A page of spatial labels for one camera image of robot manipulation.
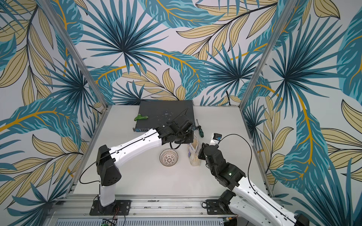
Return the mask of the oatmeal bag white purple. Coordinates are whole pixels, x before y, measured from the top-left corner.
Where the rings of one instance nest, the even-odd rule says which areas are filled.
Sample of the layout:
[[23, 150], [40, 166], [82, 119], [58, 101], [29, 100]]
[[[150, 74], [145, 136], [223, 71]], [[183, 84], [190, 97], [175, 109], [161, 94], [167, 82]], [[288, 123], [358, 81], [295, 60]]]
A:
[[188, 144], [188, 158], [191, 166], [200, 166], [201, 160], [198, 157], [199, 151], [199, 139], [194, 135], [193, 142]]

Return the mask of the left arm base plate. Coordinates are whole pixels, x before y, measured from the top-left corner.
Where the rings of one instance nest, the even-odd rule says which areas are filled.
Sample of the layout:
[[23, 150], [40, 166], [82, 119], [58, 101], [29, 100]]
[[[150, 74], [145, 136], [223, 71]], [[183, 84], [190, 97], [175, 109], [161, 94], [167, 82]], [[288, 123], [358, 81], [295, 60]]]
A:
[[90, 209], [90, 216], [128, 216], [131, 200], [115, 200], [112, 204], [103, 207], [100, 201], [95, 200]]

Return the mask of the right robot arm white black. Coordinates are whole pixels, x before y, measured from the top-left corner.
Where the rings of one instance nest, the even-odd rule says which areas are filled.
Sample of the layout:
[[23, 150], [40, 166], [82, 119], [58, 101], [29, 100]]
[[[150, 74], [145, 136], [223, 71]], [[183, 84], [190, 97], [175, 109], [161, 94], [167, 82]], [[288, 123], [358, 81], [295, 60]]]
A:
[[199, 159], [205, 160], [211, 174], [227, 188], [219, 198], [222, 210], [243, 217], [255, 226], [309, 226], [303, 214], [294, 214], [260, 190], [237, 166], [226, 162], [218, 145], [202, 144]]

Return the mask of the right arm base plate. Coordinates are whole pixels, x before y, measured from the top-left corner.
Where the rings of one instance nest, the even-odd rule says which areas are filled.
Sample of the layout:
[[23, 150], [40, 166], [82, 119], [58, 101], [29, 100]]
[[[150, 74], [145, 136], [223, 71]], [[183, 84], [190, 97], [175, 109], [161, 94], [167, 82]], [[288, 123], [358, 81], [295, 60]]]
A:
[[239, 216], [233, 213], [228, 205], [219, 201], [218, 199], [208, 199], [202, 202], [201, 207], [207, 211], [208, 215], [233, 215]]

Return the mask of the white red patterned bowl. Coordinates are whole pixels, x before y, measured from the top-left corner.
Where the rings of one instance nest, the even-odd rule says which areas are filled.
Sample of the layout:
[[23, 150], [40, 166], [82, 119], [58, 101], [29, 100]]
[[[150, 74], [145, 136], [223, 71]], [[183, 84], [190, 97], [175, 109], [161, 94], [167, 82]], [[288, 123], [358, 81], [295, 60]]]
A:
[[178, 162], [178, 153], [173, 149], [166, 149], [161, 152], [159, 161], [166, 167], [174, 166]]

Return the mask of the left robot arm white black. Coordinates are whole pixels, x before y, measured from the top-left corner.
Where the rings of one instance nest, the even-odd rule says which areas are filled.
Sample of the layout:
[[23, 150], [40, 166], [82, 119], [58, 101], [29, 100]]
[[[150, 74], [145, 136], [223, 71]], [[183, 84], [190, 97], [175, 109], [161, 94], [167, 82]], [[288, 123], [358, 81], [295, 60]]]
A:
[[116, 183], [121, 179], [120, 167], [141, 153], [164, 144], [178, 145], [193, 142], [192, 120], [186, 115], [179, 115], [172, 121], [153, 127], [139, 137], [124, 144], [98, 150], [96, 168], [100, 178], [98, 201], [101, 207], [113, 207], [116, 204]]

